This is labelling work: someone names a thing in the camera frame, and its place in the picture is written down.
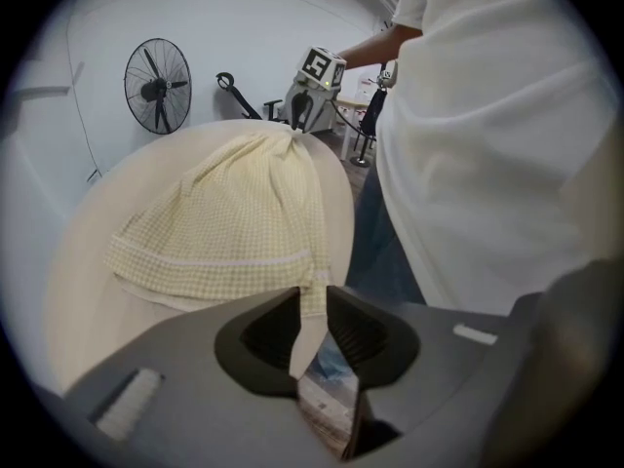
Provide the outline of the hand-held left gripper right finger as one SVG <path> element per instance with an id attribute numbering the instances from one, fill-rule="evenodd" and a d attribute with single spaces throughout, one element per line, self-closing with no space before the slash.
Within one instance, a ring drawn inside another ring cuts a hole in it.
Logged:
<path id="1" fill-rule="evenodd" d="M 327 314 L 331 336 L 362 391 L 395 383 L 418 356 L 420 341 L 408 323 L 342 288 L 327 288 Z"/>

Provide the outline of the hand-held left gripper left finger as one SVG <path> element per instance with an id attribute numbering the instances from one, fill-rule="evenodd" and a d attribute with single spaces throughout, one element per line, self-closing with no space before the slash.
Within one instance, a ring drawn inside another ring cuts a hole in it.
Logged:
<path id="1" fill-rule="evenodd" d="M 215 337 L 219 365 L 253 394 L 287 399 L 297 395 L 290 362 L 300 333 L 299 296 L 298 288 L 272 294 L 231 319 Z"/>

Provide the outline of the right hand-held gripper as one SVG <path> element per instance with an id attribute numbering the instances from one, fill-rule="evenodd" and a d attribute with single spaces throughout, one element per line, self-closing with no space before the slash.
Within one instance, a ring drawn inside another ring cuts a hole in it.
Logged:
<path id="1" fill-rule="evenodd" d="M 309 47 L 299 62 L 284 101 L 284 115 L 293 130 L 312 130 L 328 103 L 341 90 L 346 61 L 322 47 Z"/>

